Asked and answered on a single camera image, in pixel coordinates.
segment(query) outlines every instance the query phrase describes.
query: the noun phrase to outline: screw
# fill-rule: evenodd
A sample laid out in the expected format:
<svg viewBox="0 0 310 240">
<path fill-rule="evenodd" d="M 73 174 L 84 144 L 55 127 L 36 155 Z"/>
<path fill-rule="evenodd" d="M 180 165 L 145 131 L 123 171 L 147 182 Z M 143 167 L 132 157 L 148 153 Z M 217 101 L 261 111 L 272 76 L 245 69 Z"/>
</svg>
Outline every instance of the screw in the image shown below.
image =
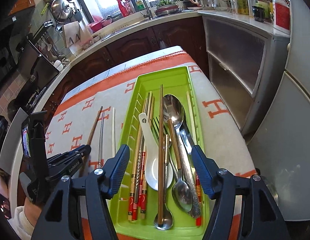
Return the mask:
<svg viewBox="0 0 310 240">
<path fill-rule="evenodd" d="M 218 170 L 218 172 L 219 172 L 221 175 L 225 175 L 225 174 L 228 172 L 228 170 L 226 170 L 226 169 L 224 169 L 224 168 L 220 168 L 220 169 Z"/>
<path fill-rule="evenodd" d="M 96 174 L 96 175 L 101 175 L 101 174 L 103 174 L 103 170 L 102 169 L 96 169 L 95 171 L 94 171 L 94 173 Z"/>
<path fill-rule="evenodd" d="M 64 175 L 62 178 L 61 178 L 61 181 L 62 182 L 65 182 L 65 181 L 68 181 L 70 179 L 70 177 L 68 175 Z"/>
<path fill-rule="evenodd" d="M 253 176 L 253 180 L 254 180 L 254 181 L 260 181 L 260 176 L 254 175 L 254 176 Z"/>
</svg>

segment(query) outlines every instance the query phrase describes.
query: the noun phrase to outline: yellow container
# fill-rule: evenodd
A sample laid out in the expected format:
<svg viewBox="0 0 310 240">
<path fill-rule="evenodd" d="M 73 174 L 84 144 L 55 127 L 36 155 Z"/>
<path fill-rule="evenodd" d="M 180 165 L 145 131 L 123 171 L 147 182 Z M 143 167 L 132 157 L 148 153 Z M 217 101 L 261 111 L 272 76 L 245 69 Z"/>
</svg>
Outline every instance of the yellow container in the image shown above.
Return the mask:
<svg viewBox="0 0 310 240">
<path fill-rule="evenodd" d="M 240 14 L 249 15 L 247 0 L 237 0 L 237 3 L 238 3 L 238 12 Z"/>
</svg>

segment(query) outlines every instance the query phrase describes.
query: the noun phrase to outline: tablecloth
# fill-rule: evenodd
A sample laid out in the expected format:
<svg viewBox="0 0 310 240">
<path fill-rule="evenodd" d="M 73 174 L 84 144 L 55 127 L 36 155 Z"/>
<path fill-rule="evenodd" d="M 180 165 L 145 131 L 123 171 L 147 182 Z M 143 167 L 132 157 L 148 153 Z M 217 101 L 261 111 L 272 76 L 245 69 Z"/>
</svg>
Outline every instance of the tablecloth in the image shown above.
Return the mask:
<svg viewBox="0 0 310 240">
<path fill-rule="evenodd" d="M 46 132 L 47 157 L 86 144 L 97 112 L 103 106 L 104 132 L 102 164 L 111 157 L 111 109 L 116 109 L 115 138 L 118 143 L 126 110 L 137 76 L 176 66 L 188 66 L 199 108 L 204 152 L 219 167 L 237 176 L 250 177 L 255 168 L 238 127 L 217 91 L 194 60 L 180 47 L 164 49 L 139 57 L 101 73 L 68 93 L 57 108 Z M 91 143 L 92 151 L 85 172 L 98 166 L 101 122 L 98 121 Z M 236 239 L 241 210 L 241 197 L 236 197 L 234 219 L 229 239 Z M 87 212 L 82 208 L 85 229 Z"/>
</svg>

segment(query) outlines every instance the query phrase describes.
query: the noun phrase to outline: refrigerator door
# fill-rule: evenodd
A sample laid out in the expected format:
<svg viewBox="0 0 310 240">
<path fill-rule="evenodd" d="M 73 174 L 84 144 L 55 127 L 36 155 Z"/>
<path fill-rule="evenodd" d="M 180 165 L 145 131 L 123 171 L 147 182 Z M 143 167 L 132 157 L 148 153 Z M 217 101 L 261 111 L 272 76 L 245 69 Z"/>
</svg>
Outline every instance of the refrigerator door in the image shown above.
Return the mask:
<svg viewBox="0 0 310 240">
<path fill-rule="evenodd" d="M 287 72 L 248 150 L 284 219 L 310 220 L 310 98 Z"/>
<path fill-rule="evenodd" d="M 310 10 L 303 0 L 290 0 L 291 34 L 286 69 L 310 93 Z"/>
</svg>

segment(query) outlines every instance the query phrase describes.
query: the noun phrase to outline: green plastic tray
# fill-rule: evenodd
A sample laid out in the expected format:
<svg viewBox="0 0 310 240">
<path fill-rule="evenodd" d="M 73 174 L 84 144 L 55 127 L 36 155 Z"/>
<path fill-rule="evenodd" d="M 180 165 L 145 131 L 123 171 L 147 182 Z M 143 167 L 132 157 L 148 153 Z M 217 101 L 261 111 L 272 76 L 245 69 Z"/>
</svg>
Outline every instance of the green plastic tray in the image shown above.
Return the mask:
<svg viewBox="0 0 310 240">
<path fill-rule="evenodd" d="M 172 94 L 181 102 L 185 109 L 188 124 L 190 124 L 190 115 L 186 92 L 189 91 L 194 114 L 197 144 L 204 149 L 198 107 L 188 67 L 183 66 L 170 68 L 138 76 L 127 109 L 126 118 L 119 141 L 119 145 L 127 144 L 130 147 L 130 161 L 127 165 L 126 173 L 119 192 L 111 200 L 110 214 L 116 232 L 123 235 L 132 236 L 139 239 L 199 240 L 202 239 L 209 220 L 208 198 L 202 192 L 202 225 L 197 227 L 195 224 L 195 219 L 182 212 L 173 201 L 171 196 L 171 188 L 175 182 L 174 180 L 167 189 L 166 195 L 167 207 L 172 212 L 174 219 L 171 229 L 162 231 L 154 227 L 153 222 L 157 214 L 157 191 L 153 190 L 151 187 L 147 188 L 146 218 L 144 220 L 140 218 L 139 209 L 138 219 L 136 221 L 128 221 L 127 219 L 131 172 L 133 168 L 136 138 L 139 128 L 138 115 L 141 113 L 143 102 L 150 91 L 153 91 L 153 95 L 155 97 L 154 116 L 159 115 L 159 90 L 161 84 L 163 84 L 163 95 Z M 174 154 L 171 154 L 171 156 L 173 156 L 173 161 L 176 163 Z"/>
</svg>

